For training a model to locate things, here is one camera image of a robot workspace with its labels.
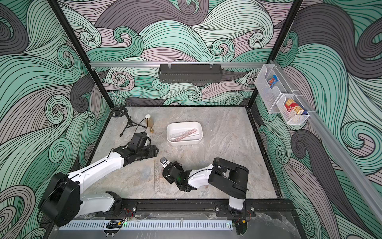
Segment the white storage box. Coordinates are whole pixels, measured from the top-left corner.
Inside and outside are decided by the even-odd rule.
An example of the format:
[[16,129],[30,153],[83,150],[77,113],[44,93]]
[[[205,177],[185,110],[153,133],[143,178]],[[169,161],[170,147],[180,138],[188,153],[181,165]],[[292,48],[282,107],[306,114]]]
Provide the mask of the white storage box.
[[191,145],[200,143],[204,133],[196,121],[176,122],[167,126],[166,137],[172,146]]

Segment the short clear ruler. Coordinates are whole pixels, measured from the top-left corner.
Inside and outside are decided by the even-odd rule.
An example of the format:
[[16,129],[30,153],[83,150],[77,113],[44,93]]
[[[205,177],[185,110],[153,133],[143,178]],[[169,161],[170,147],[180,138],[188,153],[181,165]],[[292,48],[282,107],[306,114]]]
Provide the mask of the short clear ruler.
[[170,138],[174,138],[174,137],[176,138],[176,137],[182,136],[184,134],[187,134],[189,131],[192,131],[192,130],[189,129],[189,130],[184,130],[184,131],[173,133],[170,135]]

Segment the wide red ruler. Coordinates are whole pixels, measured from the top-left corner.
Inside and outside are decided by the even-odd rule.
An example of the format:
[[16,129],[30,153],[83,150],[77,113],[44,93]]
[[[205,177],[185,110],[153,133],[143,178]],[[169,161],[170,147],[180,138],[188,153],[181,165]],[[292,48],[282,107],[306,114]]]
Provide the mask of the wide red ruler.
[[187,134],[184,134],[182,136],[188,136],[188,135],[191,135],[191,134],[194,134],[194,133],[199,133],[199,131],[196,128],[194,128],[194,129],[192,129],[192,131],[189,131]]

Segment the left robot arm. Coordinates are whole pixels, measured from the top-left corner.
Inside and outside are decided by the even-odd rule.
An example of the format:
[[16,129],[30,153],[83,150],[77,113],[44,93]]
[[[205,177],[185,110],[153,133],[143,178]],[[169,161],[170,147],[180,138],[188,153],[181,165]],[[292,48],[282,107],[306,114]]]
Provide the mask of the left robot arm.
[[112,149],[104,158],[80,170],[52,176],[38,204],[42,212],[56,226],[61,227],[73,219],[91,213],[105,213],[116,217],[122,212],[122,198],[112,192],[84,194],[90,186],[130,163],[154,158],[159,149],[148,145],[137,151],[124,146]]

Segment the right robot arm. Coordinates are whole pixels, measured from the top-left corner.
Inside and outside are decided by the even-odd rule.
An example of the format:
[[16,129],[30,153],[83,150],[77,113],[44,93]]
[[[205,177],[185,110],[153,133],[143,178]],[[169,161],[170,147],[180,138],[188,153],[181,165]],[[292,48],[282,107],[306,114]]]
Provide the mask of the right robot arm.
[[178,162],[160,159],[162,176],[170,184],[175,183],[180,191],[191,192],[211,185],[229,196],[230,209],[242,211],[249,189],[249,170],[245,166],[216,157],[213,163],[198,170],[184,170]]

